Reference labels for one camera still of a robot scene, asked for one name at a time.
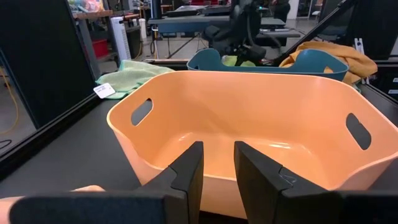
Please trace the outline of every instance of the white tag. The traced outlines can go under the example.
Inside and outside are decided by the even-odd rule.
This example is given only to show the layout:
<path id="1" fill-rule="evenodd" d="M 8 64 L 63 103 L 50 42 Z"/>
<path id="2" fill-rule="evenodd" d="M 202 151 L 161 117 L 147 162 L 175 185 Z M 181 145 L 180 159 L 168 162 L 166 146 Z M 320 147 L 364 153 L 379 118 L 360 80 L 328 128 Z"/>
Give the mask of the white tag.
<path id="1" fill-rule="evenodd" d="M 108 97 L 116 91 L 111 87 L 109 83 L 102 84 L 94 88 L 94 92 L 101 98 Z"/>
<path id="2" fill-rule="evenodd" d="M 389 90 L 388 94 L 398 94 L 398 90 Z"/>

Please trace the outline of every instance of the green towel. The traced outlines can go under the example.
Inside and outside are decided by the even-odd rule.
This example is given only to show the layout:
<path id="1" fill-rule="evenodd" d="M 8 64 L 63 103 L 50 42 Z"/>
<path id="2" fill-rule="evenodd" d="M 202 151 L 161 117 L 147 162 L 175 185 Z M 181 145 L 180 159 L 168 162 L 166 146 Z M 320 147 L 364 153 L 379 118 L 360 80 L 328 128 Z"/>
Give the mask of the green towel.
<path id="1" fill-rule="evenodd" d="M 172 69 L 145 62 L 123 60 L 119 71 L 101 76 L 96 83 L 100 85 L 109 83 L 114 88 L 116 93 L 106 97 L 107 99 L 121 99 L 132 93 L 152 77 L 172 71 Z"/>
<path id="2" fill-rule="evenodd" d="M 226 55 L 221 59 L 222 63 L 226 66 L 235 66 L 236 61 L 238 60 L 237 56 Z M 245 61 L 241 64 L 242 67 L 255 67 L 256 65 L 251 61 Z"/>

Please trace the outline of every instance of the yellow cloth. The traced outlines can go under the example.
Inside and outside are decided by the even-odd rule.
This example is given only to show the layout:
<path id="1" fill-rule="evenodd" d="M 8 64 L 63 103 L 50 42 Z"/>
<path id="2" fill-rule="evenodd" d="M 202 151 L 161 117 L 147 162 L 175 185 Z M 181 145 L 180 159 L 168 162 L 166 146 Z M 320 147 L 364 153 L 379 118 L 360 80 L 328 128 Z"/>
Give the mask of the yellow cloth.
<path id="1" fill-rule="evenodd" d="M 289 67 L 293 65 L 296 61 L 297 55 L 304 49 L 318 49 L 326 51 L 347 64 L 349 66 L 349 70 L 343 80 L 343 82 L 347 84 L 352 84 L 361 78 L 366 78 L 377 72 L 376 63 L 354 48 L 317 41 L 304 42 L 302 45 L 298 46 L 296 52 L 292 53 L 287 59 L 285 59 L 279 67 Z"/>

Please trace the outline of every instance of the black tabletop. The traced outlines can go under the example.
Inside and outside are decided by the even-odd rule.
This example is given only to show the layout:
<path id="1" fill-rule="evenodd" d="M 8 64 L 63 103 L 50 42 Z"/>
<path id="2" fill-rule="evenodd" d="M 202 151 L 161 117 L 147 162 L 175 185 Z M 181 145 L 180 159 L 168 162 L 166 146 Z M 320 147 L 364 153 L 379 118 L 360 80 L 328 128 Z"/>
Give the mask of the black tabletop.
<path id="1" fill-rule="evenodd" d="M 395 125 L 398 106 L 368 86 L 362 94 Z M 103 101 L 79 122 L 0 183 L 0 198 L 40 192 L 67 191 L 87 185 L 105 190 L 133 190 L 140 186 L 114 133 L 106 122 L 117 101 Z M 398 190 L 398 162 L 394 161 L 371 187 Z"/>

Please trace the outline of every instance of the teal plastic basket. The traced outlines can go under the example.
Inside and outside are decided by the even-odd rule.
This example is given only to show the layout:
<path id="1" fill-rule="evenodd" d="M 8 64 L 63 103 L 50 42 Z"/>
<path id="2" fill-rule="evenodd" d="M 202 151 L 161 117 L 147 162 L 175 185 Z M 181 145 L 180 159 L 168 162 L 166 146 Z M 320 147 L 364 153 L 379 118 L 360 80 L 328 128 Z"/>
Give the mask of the teal plastic basket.
<path id="1" fill-rule="evenodd" d="M 256 72 L 279 73 L 293 75 L 316 75 L 343 81 L 348 66 L 336 57 L 315 49 L 306 49 L 300 52 L 295 63 L 289 68 L 279 67 L 239 67 L 226 66 L 221 63 L 221 57 L 215 49 L 198 51 L 187 63 L 189 70 L 220 71 L 220 72 Z M 324 73 L 329 68 L 333 73 Z"/>

